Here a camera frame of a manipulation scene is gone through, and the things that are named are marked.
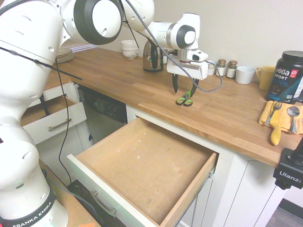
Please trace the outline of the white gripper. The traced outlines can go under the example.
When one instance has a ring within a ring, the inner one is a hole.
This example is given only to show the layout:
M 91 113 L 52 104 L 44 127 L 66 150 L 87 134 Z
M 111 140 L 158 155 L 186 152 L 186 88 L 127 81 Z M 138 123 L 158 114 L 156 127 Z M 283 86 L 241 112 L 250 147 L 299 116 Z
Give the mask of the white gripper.
M 167 63 L 167 72 L 172 73 L 172 84 L 174 92 L 178 91 L 178 75 L 188 76 L 193 78 L 193 85 L 190 91 L 190 97 L 192 97 L 197 89 L 199 80 L 207 78 L 208 75 L 208 63 L 203 62 L 190 62 L 189 64 L 184 64 L 177 61 L 179 66 L 177 66 L 171 60 Z

